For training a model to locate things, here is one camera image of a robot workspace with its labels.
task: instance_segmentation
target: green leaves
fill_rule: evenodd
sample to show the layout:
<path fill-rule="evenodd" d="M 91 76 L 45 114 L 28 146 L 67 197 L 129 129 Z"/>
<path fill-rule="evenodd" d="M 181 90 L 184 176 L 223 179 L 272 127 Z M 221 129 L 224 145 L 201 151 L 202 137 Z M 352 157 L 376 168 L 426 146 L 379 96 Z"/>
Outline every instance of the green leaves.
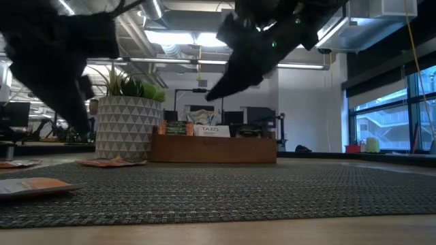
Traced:
<path fill-rule="evenodd" d="M 165 102 L 165 97 L 166 97 L 165 91 L 156 91 L 153 99 L 157 102 L 163 103 Z"/>
<path fill-rule="evenodd" d="M 112 96 L 129 96 L 129 97 L 141 97 L 145 99 L 153 99 L 158 102 L 164 102 L 166 99 L 165 91 L 161 91 L 158 86 L 143 82 L 141 80 L 133 78 L 134 75 L 145 75 L 142 73 L 135 73 L 126 76 L 122 71 L 119 74 L 116 73 L 114 64 L 111 69 L 108 69 L 109 79 L 99 70 L 93 67 L 89 67 L 95 70 L 106 82 L 106 88 L 108 92 L 106 95 Z"/>
<path fill-rule="evenodd" d="M 141 97 L 142 84 L 141 81 L 130 78 L 129 81 L 121 81 L 121 92 L 124 96 Z"/>
<path fill-rule="evenodd" d="M 146 99 L 153 99 L 157 91 L 155 86 L 146 82 L 142 83 L 142 89 L 144 90 L 144 94 L 142 97 Z"/>

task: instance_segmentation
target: woven rug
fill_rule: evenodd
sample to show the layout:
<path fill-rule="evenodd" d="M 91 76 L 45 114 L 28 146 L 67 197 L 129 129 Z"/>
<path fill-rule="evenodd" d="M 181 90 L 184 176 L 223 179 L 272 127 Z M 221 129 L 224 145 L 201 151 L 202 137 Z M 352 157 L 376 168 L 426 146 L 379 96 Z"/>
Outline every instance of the woven rug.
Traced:
<path fill-rule="evenodd" d="M 69 163 L 0 175 L 33 177 L 87 186 L 2 201 L 0 228 L 436 214 L 435 177 L 328 163 L 118 169 Z"/>

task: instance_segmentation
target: ceiling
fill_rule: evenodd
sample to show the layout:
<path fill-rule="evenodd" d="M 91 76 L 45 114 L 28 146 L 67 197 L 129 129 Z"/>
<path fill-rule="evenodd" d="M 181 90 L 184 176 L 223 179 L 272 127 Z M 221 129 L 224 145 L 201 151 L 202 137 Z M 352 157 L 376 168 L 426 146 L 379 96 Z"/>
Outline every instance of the ceiling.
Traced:
<path fill-rule="evenodd" d="M 59 10 L 60 14 L 92 14 L 102 11 L 111 11 L 118 5 L 119 0 L 51 0 Z M 356 3 L 368 4 L 368 0 L 353 0 Z M 165 11 L 159 20 L 144 21 L 144 14 L 139 7 L 116 18 L 116 37 L 119 43 L 120 56 L 144 57 L 144 58 L 176 58 L 198 59 L 200 49 L 187 43 L 173 45 L 171 55 L 168 47 L 166 51 L 163 46 L 153 41 L 150 32 L 154 33 L 184 33 L 198 43 L 201 34 L 216 33 L 223 18 L 232 11 L 234 3 L 217 0 L 162 0 Z M 338 40 L 342 40 L 343 32 L 337 33 Z M 182 40 L 172 38 L 174 43 Z M 227 46 L 202 46 L 201 59 L 212 61 L 226 61 L 231 53 Z M 284 63 L 304 63 L 311 65 L 329 65 L 329 58 L 320 54 L 315 48 L 307 51 L 304 48 L 297 48 L 282 61 Z M 162 88 L 197 88 L 198 72 L 201 72 L 201 79 L 208 80 L 208 86 L 212 86 L 222 75 L 222 65 L 176 65 L 176 64 L 153 64 L 153 63 L 126 63 L 118 65 L 119 69 L 127 73 L 148 74 L 144 79 L 159 85 Z M 104 80 L 86 70 L 94 83 L 93 90 L 97 96 L 106 93 L 102 86 Z M 12 96 L 17 99 L 29 99 L 28 91 L 17 81 L 12 85 Z"/>

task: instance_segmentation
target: fluorescent light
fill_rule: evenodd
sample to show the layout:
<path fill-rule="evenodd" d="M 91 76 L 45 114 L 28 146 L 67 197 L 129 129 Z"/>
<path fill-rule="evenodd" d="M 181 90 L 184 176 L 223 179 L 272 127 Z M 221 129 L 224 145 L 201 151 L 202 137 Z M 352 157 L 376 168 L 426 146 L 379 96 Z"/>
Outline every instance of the fluorescent light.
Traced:
<path fill-rule="evenodd" d="M 40 115 L 37 115 L 37 114 L 30 114 L 29 116 L 30 116 L 30 117 L 42 117 L 42 116 L 45 116 L 46 118 L 52 118 L 52 116 L 47 115 L 47 114 L 40 114 Z"/>
<path fill-rule="evenodd" d="M 43 104 L 42 101 L 10 101 L 10 102 L 23 102 L 23 103 L 32 103 L 32 104 Z"/>
<path fill-rule="evenodd" d="M 216 38 L 216 33 L 201 33 L 197 38 L 196 44 L 204 47 L 225 47 L 227 44 Z"/>
<path fill-rule="evenodd" d="M 66 9 L 66 10 L 68 10 L 68 13 L 70 14 L 70 15 L 74 15 L 74 14 L 76 14 L 76 13 L 74 13 L 74 10 L 66 3 L 66 2 L 64 2 L 64 0 L 59 0 L 59 3 L 61 3 L 62 4 L 62 6 Z"/>
<path fill-rule="evenodd" d="M 151 63 L 191 64 L 191 60 L 188 59 L 131 58 L 130 61 L 151 62 Z"/>
<path fill-rule="evenodd" d="M 348 22 L 348 17 L 345 17 L 337 26 L 335 26 L 327 35 L 325 35 L 321 40 L 315 45 L 316 48 L 319 48 L 322 44 L 327 42 L 339 29 Z"/>
<path fill-rule="evenodd" d="M 275 25 L 275 23 L 277 23 L 277 21 L 274 22 L 274 23 L 272 23 L 272 24 L 270 24 L 270 25 L 268 25 L 268 26 L 266 26 L 266 27 L 264 27 L 263 29 L 261 29 L 261 28 L 259 28 L 259 27 L 256 27 L 256 29 L 257 29 L 258 31 L 266 31 L 266 30 L 268 30 L 269 28 L 273 27 L 273 26 Z"/>
<path fill-rule="evenodd" d="M 93 61 L 93 65 L 112 65 L 110 61 Z M 127 62 L 114 62 L 114 65 L 127 65 Z"/>
<path fill-rule="evenodd" d="M 193 44 L 193 37 L 190 33 L 145 31 L 145 34 L 154 44 Z"/>
<path fill-rule="evenodd" d="M 205 60 L 198 60 L 198 63 L 201 65 L 225 65 L 227 64 L 227 61 L 205 61 Z"/>
<path fill-rule="evenodd" d="M 293 69 L 323 69 L 323 65 L 303 65 L 303 64 L 278 64 L 277 68 L 293 68 Z"/>

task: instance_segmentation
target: orange packet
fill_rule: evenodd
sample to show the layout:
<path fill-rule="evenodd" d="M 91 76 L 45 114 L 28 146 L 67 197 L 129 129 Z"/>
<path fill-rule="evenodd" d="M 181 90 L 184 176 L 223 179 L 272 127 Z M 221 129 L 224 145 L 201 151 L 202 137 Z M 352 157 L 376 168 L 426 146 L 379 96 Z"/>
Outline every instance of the orange packet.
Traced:
<path fill-rule="evenodd" d="M 193 122 L 188 122 L 186 124 L 186 135 L 193 136 Z"/>
<path fill-rule="evenodd" d="M 162 121 L 159 125 L 159 130 L 157 134 L 164 135 L 166 134 L 166 120 Z"/>
<path fill-rule="evenodd" d="M 115 158 L 113 160 L 106 160 L 106 159 L 80 160 L 80 161 L 76 161 L 76 163 L 80 164 L 81 166 L 87 166 L 87 167 L 127 167 L 127 166 L 135 166 L 135 165 L 145 165 L 147 161 L 131 163 L 129 161 L 124 161 L 122 158 Z"/>

